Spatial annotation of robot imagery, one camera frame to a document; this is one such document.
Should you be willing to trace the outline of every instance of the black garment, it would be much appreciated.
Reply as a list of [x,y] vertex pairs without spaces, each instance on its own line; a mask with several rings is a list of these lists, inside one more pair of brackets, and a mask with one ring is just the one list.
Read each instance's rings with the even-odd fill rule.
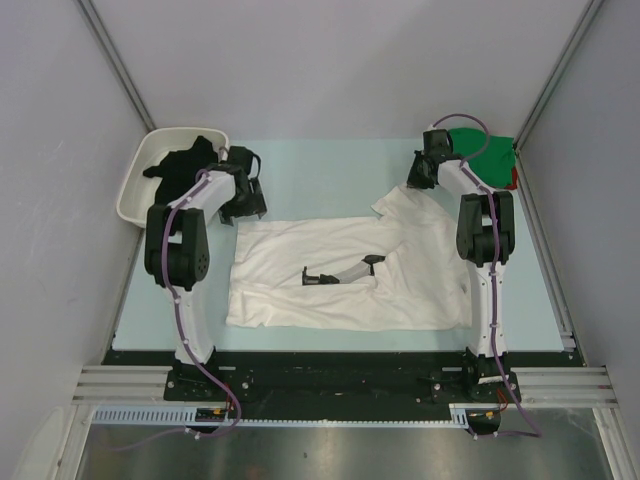
[[189,150],[170,152],[159,165],[147,168],[142,174],[147,178],[160,177],[155,203],[168,205],[187,193],[196,183],[196,174],[211,169],[218,163],[213,144],[199,136]]

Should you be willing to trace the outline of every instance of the white wall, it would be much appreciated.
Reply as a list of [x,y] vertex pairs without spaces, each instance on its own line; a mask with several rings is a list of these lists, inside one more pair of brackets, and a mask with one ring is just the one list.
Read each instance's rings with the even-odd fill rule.
[[105,340],[136,239],[115,213],[144,132],[70,0],[0,14],[0,478]]
[[605,3],[523,149],[572,316],[640,453],[640,2]]
[[158,126],[415,138],[524,123],[587,0],[95,0]]

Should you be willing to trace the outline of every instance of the green garment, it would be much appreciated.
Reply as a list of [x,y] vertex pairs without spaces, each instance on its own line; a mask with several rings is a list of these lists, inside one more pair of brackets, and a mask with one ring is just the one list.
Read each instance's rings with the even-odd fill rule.
[[[463,157],[482,148],[485,134],[473,128],[454,128],[449,130],[453,140],[453,150]],[[516,165],[513,151],[513,138],[491,136],[487,149],[469,162],[471,170],[492,187],[504,188],[511,185],[511,169]]]

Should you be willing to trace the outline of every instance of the light blue table surface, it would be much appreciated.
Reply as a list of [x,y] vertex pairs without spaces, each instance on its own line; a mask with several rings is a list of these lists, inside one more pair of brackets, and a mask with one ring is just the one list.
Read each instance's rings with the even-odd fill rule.
[[[263,160],[260,181],[269,213],[262,221],[374,215],[370,206],[406,181],[413,151],[421,148],[420,140],[241,143]],[[429,194],[454,212],[448,192],[437,187]],[[517,194],[514,199],[516,248],[507,264],[503,290],[507,346],[514,351],[559,351],[563,345],[547,289]],[[221,225],[217,218],[207,231],[211,278],[207,278],[203,293],[206,321],[218,350],[446,351],[466,347],[467,329],[354,332],[227,326],[236,232],[235,227]],[[172,309],[164,292],[144,270],[143,250],[136,259],[112,346],[115,350],[173,350],[176,335]]]

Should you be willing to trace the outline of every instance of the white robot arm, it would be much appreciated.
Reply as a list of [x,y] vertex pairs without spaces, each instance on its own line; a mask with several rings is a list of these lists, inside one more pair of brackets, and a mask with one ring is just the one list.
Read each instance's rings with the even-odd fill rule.
[[232,147],[227,161],[201,171],[182,197],[147,212],[145,269],[173,304],[176,358],[182,363],[206,363],[214,349],[201,294],[209,269],[206,225],[216,213],[230,224],[232,217],[262,217],[267,211],[257,176],[249,178],[254,158],[259,162],[253,152]]
[[[471,281],[472,328],[468,347],[477,358],[502,356],[507,351],[502,328],[502,286],[505,264],[515,247],[511,193],[496,191],[480,180],[453,153],[446,130],[424,133],[424,150],[416,152],[407,185],[421,189],[440,185],[459,201],[456,246],[460,257],[467,260]],[[495,226],[492,215],[496,218]],[[496,236],[500,245],[497,258]]]

